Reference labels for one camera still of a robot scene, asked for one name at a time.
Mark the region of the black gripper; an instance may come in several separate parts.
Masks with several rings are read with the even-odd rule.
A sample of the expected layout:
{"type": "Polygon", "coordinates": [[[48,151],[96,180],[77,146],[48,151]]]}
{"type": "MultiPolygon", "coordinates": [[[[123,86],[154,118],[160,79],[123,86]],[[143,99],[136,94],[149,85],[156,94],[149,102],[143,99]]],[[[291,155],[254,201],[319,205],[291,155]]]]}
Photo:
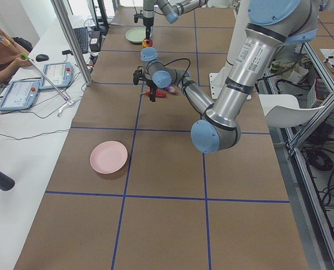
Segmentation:
{"type": "Polygon", "coordinates": [[[154,18],[153,17],[144,17],[143,18],[143,25],[146,27],[146,40],[151,39],[151,28],[154,25],[154,18]]]}
{"type": "Polygon", "coordinates": [[[155,102],[156,101],[156,94],[157,94],[157,86],[152,80],[147,80],[146,81],[147,86],[149,87],[149,94],[148,97],[150,98],[150,101],[155,102]]]}

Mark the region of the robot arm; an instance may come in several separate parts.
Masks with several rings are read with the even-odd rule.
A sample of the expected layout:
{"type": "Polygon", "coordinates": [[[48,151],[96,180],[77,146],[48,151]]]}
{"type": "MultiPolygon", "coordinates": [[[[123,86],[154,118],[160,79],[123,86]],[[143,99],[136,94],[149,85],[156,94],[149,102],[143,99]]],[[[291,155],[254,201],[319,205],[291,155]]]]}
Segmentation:
{"type": "Polygon", "coordinates": [[[318,1],[242,1],[234,32],[245,32],[246,38],[237,47],[236,60],[216,100],[208,97],[187,71],[163,64],[152,47],[141,51],[143,66],[134,72],[133,82],[146,82],[151,101],[157,89],[179,87],[202,116],[191,128],[195,148],[203,153],[231,148],[240,139],[236,117],[276,49],[314,39],[318,12],[318,1]]]}
{"type": "Polygon", "coordinates": [[[182,14],[189,13],[196,8],[206,6],[208,0],[190,0],[180,1],[176,4],[171,4],[167,0],[158,1],[143,1],[143,9],[140,13],[134,15],[134,22],[142,19],[143,25],[146,28],[146,42],[149,44],[151,40],[151,28],[154,25],[155,6],[157,5],[166,20],[173,24],[182,14]]]}

